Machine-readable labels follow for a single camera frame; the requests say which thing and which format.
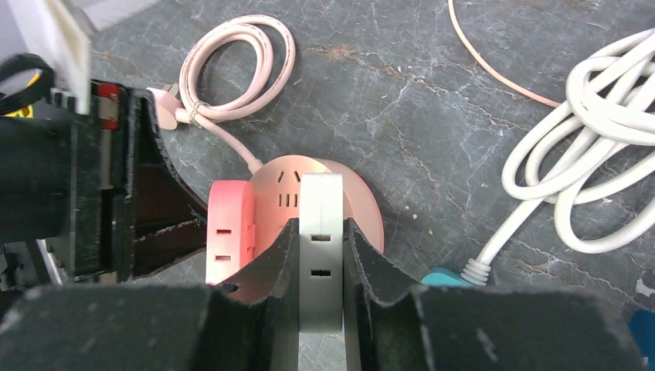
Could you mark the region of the teal power strip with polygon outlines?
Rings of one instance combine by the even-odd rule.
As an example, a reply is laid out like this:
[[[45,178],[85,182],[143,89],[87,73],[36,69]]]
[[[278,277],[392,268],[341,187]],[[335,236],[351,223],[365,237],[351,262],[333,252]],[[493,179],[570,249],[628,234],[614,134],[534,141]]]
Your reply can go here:
[[[448,286],[448,287],[469,287],[473,286],[469,281],[463,279],[457,272],[453,272],[444,267],[434,267],[428,271],[422,278],[421,282],[430,286]]]

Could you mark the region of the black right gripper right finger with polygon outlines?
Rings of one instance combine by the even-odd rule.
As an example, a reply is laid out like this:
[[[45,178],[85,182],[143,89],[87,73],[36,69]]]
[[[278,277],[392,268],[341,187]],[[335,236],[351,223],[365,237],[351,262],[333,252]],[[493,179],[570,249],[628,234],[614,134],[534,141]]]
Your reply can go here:
[[[573,288],[418,282],[344,221],[349,370],[642,370],[623,318]]]

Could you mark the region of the yellow object behind arm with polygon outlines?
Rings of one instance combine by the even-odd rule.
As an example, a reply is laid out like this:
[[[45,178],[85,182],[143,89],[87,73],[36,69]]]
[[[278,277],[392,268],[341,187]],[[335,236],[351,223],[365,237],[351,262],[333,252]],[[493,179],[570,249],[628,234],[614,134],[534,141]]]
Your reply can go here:
[[[32,79],[26,84],[26,87],[30,87],[40,78],[40,73],[36,73]],[[25,107],[18,109],[17,111],[10,112],[5,115],[6,117],[21,117],[21,118],[34,118],[34,109],[33,105],[29,104]]]

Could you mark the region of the dark blue cube socket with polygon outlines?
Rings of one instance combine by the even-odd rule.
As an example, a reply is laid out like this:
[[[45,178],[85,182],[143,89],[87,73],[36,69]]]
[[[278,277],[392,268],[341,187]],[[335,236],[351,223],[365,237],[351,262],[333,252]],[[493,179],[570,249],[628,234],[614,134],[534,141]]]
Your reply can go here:
[[[637,311],[629,323],[630,331],[638,346],[647,368],[654,371],[654,330],[655,314],[653,311]]]

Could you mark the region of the pink adapter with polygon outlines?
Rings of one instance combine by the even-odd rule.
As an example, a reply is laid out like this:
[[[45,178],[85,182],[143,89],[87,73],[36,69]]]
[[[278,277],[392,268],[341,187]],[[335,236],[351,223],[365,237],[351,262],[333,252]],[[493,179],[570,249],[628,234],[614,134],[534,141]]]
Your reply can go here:
[[[254,209],[252,183],[242,180],[213,182],[206,224],[206,284],[219,284],[252,261]]]

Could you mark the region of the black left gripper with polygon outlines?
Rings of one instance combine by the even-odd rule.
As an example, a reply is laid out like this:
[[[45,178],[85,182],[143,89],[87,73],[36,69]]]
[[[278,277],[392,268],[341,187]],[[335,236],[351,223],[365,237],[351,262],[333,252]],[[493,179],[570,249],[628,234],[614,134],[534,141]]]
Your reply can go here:
[[[88,115],[53,90],[34,117],[2,117],[1,241],[41,241],[75,280],[148,277],[204,250],[207,204],[175,169],[154,97],[139,113],[125,86],[95,80],[91,98]]]

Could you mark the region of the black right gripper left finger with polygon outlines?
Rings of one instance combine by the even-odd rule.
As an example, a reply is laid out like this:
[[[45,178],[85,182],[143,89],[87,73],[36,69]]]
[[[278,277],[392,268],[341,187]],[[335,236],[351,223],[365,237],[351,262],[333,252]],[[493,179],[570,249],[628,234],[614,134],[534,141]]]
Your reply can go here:
[[[216,286],[27,291],[1,324],[3,370],[295,370],[299,222]]]

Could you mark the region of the pink round charging base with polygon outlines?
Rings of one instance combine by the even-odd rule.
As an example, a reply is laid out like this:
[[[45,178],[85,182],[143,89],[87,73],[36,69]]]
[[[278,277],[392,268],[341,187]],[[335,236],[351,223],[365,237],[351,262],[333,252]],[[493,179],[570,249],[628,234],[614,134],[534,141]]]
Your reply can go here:
[[[254,257],[267,250],[289,219],[306,218],[301,230],[307,242],[325,245],[328,219],[354,220],[370,245],[385,250],[384,226],[378,202],[366,182],[339,162],[303,155],[285,155],[256,170],[250,183],[254,194]]]

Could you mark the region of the white adapter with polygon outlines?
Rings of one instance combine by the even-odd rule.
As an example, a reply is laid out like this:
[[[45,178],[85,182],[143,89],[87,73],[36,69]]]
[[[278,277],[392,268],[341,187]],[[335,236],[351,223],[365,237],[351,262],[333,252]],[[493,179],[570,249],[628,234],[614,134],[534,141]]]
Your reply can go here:
[[[304,174],[299,203],[299,326],[302,333],[341,331],[343,220],[342,176]]]

